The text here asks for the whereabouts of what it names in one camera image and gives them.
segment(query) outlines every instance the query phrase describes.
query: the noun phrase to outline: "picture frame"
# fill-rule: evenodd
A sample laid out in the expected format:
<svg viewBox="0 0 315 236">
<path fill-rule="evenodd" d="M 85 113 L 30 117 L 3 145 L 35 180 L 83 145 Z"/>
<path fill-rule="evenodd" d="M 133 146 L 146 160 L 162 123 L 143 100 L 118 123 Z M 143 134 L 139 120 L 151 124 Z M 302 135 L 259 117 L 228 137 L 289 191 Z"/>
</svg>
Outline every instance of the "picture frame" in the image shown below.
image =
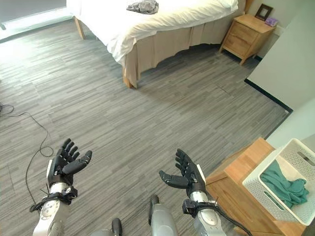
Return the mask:
<svg viewBox="0 0 315 236">
<path fill-rule="evenodd" d="M 265 21 L 270 15 L 272 9 L 273 9 L 272 7 L 262 4 L 260 8 L 258 9 L 255 17 L 262 21 Z"/>
</svg>

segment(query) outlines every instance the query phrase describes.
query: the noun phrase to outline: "purple object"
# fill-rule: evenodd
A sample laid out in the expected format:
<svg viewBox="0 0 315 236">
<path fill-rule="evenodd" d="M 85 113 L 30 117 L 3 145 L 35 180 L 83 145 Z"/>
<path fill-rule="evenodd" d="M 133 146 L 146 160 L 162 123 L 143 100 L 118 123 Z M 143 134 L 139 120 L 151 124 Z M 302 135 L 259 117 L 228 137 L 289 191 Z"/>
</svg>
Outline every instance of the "purple object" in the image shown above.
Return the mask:
<svg viewBox="0 0 315 236">
<path fill-rule="evenodd" d="M 272 17 L 268 17 L 267 20 L 265 21 L 265 23 L 271 27 L 274 27 L 277 25 L 278 20 Z"/>
</svg>

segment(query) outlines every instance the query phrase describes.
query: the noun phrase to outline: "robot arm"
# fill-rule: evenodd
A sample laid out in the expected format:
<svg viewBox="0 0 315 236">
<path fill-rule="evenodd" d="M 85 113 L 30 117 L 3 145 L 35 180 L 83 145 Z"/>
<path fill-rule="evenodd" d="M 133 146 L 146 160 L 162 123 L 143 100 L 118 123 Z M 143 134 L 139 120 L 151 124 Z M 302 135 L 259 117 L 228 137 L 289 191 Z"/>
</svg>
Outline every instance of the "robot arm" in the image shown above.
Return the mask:
<svg viewBox="0 0 315 236">
<path fill-rule="evenodd" d="M 175 160 L 177 161 L 175 166 L 181 171 L 182 176 L 169 175 L 164 171 L 160 171 L 159 175 L 167 185 L 186 189 L 189 199 L 184 200 L 183 213 L 190 214 L 195 219 L 194 226 L 199 235 L 226 236 L 221 226 L 220 214 L 252 236 L 242 224 L 229 218 L 215 201 L 208 199 L 205 177 L 199 165 L 194 164 L 180 149 L 177 149 Z"/>
<path fill-rule="evenodd" d="M 33 236 L 62 236 L 64 223 L 69 215 L 69 205 L 78 196 L 78 191 L 72 186 L 73 175 L 84 169 L 92 158 L 92 152 L 81 157 L 78 147 L 67 139 L 58 150 L 55 158 L 49 161 L 47 181 L 49 194 L 41 202 L 33 205 L 30 211 L 38 210 L 39 222 Z"/>
</svg>

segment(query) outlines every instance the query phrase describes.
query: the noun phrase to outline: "bed skirt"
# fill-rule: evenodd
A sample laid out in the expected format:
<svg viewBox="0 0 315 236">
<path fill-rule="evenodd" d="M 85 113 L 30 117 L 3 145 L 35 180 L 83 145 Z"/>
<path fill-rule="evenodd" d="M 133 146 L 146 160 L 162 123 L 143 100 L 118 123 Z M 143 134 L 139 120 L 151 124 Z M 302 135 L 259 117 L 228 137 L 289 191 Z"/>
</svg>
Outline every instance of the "bed skirt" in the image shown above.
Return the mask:
<svg viewBox="0 0 315 236">
<path fill-rule="evenodd" d="M 160 61 L 189 49 L 190 46 L 203 43 L 220 44 L 232 19 L 241 14 L 235 12 L 230 16 L 195 27 L 161 31 L 137 41 L 132 51 L 126 55 L 123 67 L 125 83 L 128 80 L 133 87 L 137 88 L 141 72 L 155 68 Z"/>
</svg>

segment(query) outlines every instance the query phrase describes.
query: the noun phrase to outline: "drawer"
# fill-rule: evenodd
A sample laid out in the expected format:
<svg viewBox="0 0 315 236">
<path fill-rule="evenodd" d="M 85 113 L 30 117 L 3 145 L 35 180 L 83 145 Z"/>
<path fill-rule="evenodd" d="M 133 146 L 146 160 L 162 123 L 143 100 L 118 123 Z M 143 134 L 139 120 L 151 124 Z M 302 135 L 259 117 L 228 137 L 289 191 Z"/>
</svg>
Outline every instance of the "drawer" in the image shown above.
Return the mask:
<svg viewBox="0 0 315 236">
<path fill-rule="evenodd" d="M 258 36 L 258 32 L 240 23 L 234 22 L 230 35 L 240 38 L 249 44 L 252 44 L 254 40 L 256 39 L 256 37 Z"/>
<path fill-rule="evenodd" d="M 224 48 L 242 57 L 245 56 L 245 54 L 249 50 L 250 44 L 230 34 L 225 41 Z"/>
</svg>

